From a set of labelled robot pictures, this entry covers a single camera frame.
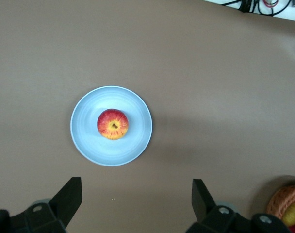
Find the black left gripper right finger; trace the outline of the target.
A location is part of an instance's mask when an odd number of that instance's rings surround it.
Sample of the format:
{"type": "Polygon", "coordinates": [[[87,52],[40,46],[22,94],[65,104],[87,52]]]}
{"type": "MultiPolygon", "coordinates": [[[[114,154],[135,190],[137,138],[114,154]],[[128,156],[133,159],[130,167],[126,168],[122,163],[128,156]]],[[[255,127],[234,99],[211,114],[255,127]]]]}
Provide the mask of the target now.
{"type": "Polygon", "coordinates": [[[228,206],[217,205],[202,179],[193,179],[191,201],[197,222],[188,233],[251,232],[251,221],[228,206]]]}

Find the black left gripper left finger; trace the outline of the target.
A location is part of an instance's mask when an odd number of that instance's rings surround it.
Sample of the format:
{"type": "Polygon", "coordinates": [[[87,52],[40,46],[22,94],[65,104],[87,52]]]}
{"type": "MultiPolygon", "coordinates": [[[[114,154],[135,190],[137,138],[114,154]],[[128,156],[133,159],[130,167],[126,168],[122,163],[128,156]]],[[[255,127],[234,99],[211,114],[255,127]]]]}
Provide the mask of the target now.
{"type": "Polygon", "coordinates": [[[82,203],[82,180],[72,177],[48,202],[39,202],[25,211],[31,233],[65,233],[82,203]]]}

